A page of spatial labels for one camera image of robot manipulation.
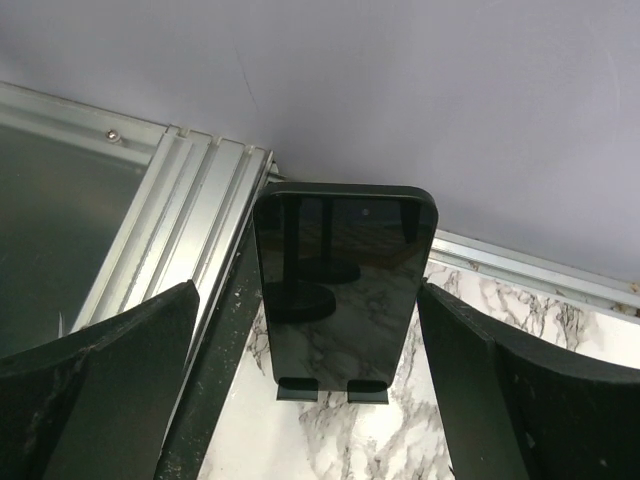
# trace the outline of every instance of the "screw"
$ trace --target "screw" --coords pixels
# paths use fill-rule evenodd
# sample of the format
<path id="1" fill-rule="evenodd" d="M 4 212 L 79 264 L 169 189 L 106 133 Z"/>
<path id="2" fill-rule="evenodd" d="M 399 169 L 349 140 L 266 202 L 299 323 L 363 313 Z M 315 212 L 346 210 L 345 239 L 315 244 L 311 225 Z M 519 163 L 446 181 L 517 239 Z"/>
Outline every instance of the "screw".
<path id="1" fill-rule="evenodd" d="M 120 134 L 118 133 L 117 130 L 114 130 L 114 129 L 108 130 L 105 136 L 107 137 L 107 140 L 109 140 L 111 143 L 116 143 L 120 141 Z"/>

